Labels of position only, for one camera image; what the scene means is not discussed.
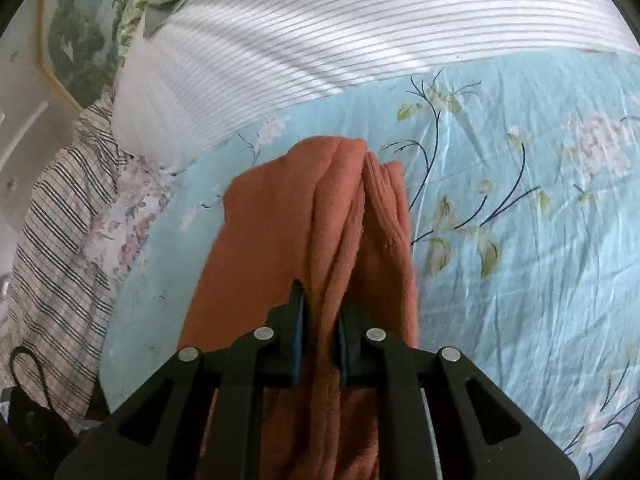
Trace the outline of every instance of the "silver screw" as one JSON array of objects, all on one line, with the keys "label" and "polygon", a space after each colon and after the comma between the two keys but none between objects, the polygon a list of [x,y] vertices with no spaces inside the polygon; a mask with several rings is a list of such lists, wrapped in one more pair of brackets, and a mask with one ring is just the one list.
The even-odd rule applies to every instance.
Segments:
[{"label": "silver screw", "polygon": [[185,363],[193,361],[196,357],[198,357],[198,349],[193,346],[187,346],[178,352],[178,359]]},{"label": "silver screw", "polygon": [[386,332],[381,328],[369,328],[367,330],[367,339],[369,341],[382,341],[386,337]]},{"label": "silver screw", "polygon": [[455,363],[461,356],[460,350],[453,348],[453,346],[444,347],[441,354],[443,358],[447,361],[451,361],[452,363]]},{"label": "silver screw", "polygon": [[273,329],[268,326],[261,326],[260,328],[256,328],[254,330],[254,337],[259,339],[260,341],[267,341],[267,339],[271,339],[273,337]]}]

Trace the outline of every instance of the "triangular cutout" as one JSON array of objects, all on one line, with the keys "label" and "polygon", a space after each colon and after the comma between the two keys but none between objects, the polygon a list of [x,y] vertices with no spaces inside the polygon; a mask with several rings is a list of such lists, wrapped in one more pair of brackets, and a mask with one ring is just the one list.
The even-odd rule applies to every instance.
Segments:
[{"label": "triangular cutout", "polygon": [[120,426],[118,430],[120,436],[142,444],[142,446],[151,446],[173,389],[173,381],[162,383],[154,394],[140,406],[139,410]]},{"label": "triangular cutout", "polygon": [[489,446],[520,434],[522,427],[518,421],[484,389],[480,381],[467,381],[466,392],[476,412],[482,436]]}]

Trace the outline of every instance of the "orange cloth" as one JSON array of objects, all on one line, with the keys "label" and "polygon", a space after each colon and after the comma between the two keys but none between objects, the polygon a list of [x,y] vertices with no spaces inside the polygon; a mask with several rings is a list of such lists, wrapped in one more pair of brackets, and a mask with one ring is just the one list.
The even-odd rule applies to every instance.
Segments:
[{"label": "orange cloth", "polygon": [[293,279],[310,305],[301,384],[265,396],[261,478],[378,477],[375,393],[340,392],[334,327],[347,295],[377,326],[417,343],[417,294],[399,162],[364,140],[311,137],[238,176],[180,346],[229,346],[286,303]]}]

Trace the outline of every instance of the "striped cloth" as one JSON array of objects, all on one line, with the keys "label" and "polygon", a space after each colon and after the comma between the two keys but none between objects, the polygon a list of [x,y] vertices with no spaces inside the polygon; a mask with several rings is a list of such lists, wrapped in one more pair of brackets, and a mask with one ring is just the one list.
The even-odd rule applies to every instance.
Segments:
[{"label": "striped cloth", "polygon": [[[74,142],[58,152],[33,187],[14,261],[9,330],[0,340],[0,383],[17,345],[40,358],[56,411],[79,431],[98,373],[112,300],[107,277],[82,254],[94,217],[117,193],[127,162],[110,132],[106,93],[74,123]],[[18,380],[44,404],[33,362],[18,358]]]},{"label": "striped cloth", "polygon": [[279,108],[547,48],[640,53],[611,0],[186,0],[149,40],[134,40],[113,135],[180,169]]}]

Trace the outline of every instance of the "white striped fabric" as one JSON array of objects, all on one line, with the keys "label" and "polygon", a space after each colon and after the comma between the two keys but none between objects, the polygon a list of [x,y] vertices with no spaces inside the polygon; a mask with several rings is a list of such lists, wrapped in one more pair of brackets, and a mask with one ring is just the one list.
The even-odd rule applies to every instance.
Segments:
[{"label": "white striped fabric", "polygon": [[181,169],[241,125],[345,86],[517,50],[640,52],[610,0],[187,0],[137,37],[120,146]]}]

